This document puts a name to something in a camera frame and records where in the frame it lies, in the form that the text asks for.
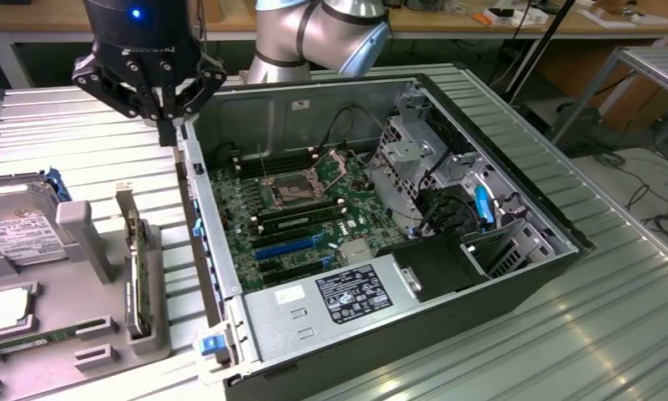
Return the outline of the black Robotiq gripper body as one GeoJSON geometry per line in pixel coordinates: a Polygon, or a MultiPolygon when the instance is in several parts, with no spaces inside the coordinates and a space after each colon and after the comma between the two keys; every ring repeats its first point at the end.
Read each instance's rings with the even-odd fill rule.
{"type": "Polygon", "coordinates": [[[131,55],[166,56],[183,63],[200,60],[187,1],[86,1],[94,33],[92,54],[114,63],[131,55]]]}

